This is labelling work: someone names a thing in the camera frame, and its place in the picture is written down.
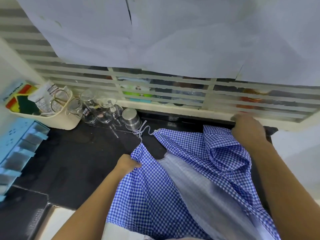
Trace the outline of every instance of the light blue organizer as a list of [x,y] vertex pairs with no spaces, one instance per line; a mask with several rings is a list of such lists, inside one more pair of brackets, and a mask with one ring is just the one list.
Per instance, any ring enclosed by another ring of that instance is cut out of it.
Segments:
[[38,121],[17,118],[0,138],[0,202],[49,131]]

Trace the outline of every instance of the green item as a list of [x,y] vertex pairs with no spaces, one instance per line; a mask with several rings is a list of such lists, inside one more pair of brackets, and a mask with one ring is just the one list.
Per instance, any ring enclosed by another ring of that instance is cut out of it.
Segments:
[[33,113],[40,113],[37,105],[34,102],[28,100],[27,95],[17,94],[15,98],[19,104],[20,113],[27,115],[32,115]]

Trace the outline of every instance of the hand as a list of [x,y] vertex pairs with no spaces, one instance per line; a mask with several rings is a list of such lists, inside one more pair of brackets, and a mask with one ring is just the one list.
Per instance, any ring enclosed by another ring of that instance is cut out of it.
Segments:
[[235,114],[231,120],[235,121],[235,127],[232,129],[233,137],[247,150],[259,148],[265,143],[266,131],[259,121],[248,114]]
[[123,154],[115,166],[114,170],[119,173],[122,177],[132,172],[134,168],[140,168],[141,163],[131,159],[130,155]]

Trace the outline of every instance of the forearm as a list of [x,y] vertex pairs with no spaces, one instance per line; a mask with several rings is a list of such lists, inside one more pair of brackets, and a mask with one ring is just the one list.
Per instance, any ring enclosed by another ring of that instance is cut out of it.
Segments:
[[273,145],[266,141],[247,150],[257,165],[272,218],[282,240],[320,239],[320,207]]
[[110,206],[124,175],[111,171],[52,240],[101,240]]

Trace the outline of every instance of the blue gingham apron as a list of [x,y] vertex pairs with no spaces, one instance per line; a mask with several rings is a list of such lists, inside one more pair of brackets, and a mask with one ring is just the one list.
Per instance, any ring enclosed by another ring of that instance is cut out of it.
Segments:
[[[253,214],[276,240],[278,232],[251,180],[251,159],[229,129],[204,126],[203,133],[160,129],[154,136],[172,154],[210,179]],[[142,163],[117,189],[107,222],[156,240],[186,236],[210,239],[194,221],[162,166],[141,143],[131,157]]]

